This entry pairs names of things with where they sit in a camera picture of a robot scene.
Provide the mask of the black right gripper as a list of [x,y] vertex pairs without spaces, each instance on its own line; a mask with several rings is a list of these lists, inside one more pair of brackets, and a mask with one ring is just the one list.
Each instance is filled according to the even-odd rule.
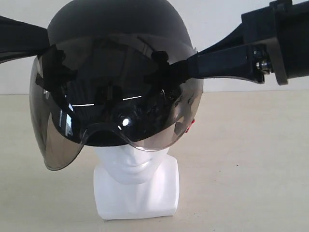
[[309,75],[309,2],[276,0],[267,7],[241,15],[241,24],[209,52],[203,50],[169,66],[178,83],[190,78],[231,78],[261,83],[261,73],[250,46],[264,44],[267,63],[279,85]]

